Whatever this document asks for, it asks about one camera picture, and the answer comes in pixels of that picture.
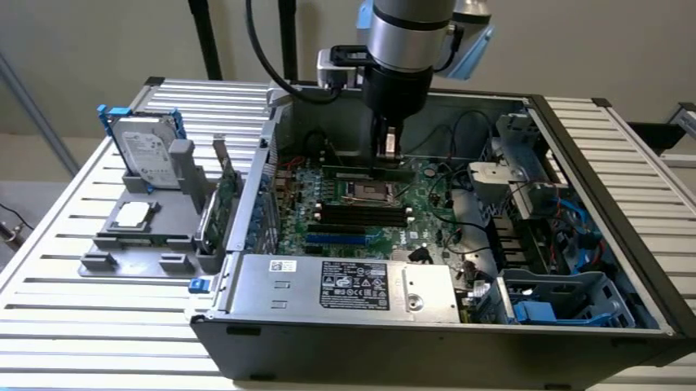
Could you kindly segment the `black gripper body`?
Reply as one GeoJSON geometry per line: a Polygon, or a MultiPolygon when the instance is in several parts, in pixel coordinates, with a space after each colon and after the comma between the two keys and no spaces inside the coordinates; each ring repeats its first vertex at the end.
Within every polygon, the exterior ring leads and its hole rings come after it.
{"type": "Polygon", "coordinates": [[[363,102],[380,121],[403,122],[422,110],[433,75],[433,68],[418,72],[396,72],[380,65],[366,68],[363,102]]]}

